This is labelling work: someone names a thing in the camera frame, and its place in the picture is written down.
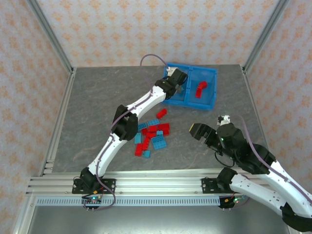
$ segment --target blue container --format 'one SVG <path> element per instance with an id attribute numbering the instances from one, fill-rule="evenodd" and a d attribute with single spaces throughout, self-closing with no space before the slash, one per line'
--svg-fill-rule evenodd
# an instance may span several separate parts
<path id="1" fill-rule="evenodd" d="M 182 92 L 176 93 L 169 100 L 164 100 L 163 103 L 191 107 L 200 110 L 212 110 L 215 106 L 216 99 L 216 81 L 217 70 L 206 67 L 195 67 L 190 65 L 182 65 L 176 63 L 168 63 L 169 67 L 177 67 L 189 77 L 187 82 L 182 85 Z M 208 87 L 203 89 L 201 98 L 196 98 L 196 90 L 200 82 L 206 81 Z"/>

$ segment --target blue lego brick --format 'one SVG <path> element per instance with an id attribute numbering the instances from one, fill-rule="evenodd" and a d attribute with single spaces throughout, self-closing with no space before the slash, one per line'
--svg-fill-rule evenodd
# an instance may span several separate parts
<path id="1" fill-rule="evenodd" d="M 144 157 L 144 158 L 150 158 L 150 157 L 151 157 L 151 151 L 149 151 L 149 150 L 144 151 L 143 157 Z"/>
<path id="2" fill-rule="evenodd" d="M 140 132 L 143 128 L 147 128 L 146 123 L 139 124 L 138 127 L 137 127 L 137 131 Z"/>
<path id="3" fill-rule="evenodd" d="M 153 143 L 155 150 L 159 150 L 159 149 L 167 147 L 167 144 L 163 135 L 153 137 L 152 143 Z"/>
<path id="4" fill-rule="evenodd" d="M 137 133 L 135 136 L 135 144 L 141 143 L 141 133 Z"/>
<path id="5" fill-rule="evenodd" d="M 158 119 L 153 119 L 153 120 L 147 122 L 148 126 L 153 126 L 153 125 L 157 125 L 157 124 L 160 124 Z"/>

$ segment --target orange floral pattern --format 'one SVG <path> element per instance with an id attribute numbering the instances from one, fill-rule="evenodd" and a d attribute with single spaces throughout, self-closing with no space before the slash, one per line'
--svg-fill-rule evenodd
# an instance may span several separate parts
<path id="1" fill-rule="evenodd" d="M 312 192 L 312 2 L 293 0 L 248 73 L 268 144 Z"/>
<path id="2" fill-rule="evenodd" d="M 51 139 L 67 76 L 26 1 L 2 0 L 1 233 L 12 233 L 29 178 L 39 171 Z"/>
<path id="3" fill-rule="evenodd" d="M 244 64 L 277 2 L 39 0 L 71 64 L 87 67 L 138 65 L 149 53 L 188 64 Z"/>

